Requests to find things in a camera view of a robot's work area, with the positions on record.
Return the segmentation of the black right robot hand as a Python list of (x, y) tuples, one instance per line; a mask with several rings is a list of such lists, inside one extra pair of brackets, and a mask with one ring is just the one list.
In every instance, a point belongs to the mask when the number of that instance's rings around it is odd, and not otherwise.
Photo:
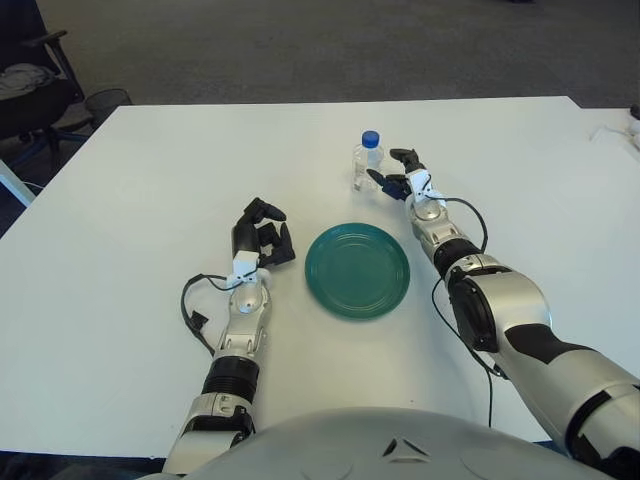
[(383, 193), (394, 200), (405, 201), (415, 192), (418, 192), (419, 198), (423, 198), (431, 176), (420, 162), (418, 153), (414, 149), (393, 148), (389, 150), (389, 154), (402, 164), (404, 173), (383, 175), (375, 169), (367, 168), (368, 176), (381, 187)]

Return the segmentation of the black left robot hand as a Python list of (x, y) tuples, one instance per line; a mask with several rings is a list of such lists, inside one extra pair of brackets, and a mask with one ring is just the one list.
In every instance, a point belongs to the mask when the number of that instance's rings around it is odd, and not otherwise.
[(294, 260), (296, 254), (286, 220), (279, 208), (255, 197), (232, 229), (233, 254), (257, 253), (258, 268)]

